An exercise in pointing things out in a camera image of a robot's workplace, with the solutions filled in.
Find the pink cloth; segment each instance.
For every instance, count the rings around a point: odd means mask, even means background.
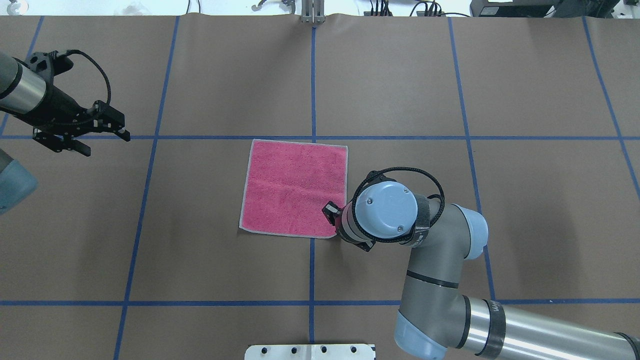
[[[254,140],[240,228],[252,233],[331,238],[322,208],[346,203],[347,147]]]

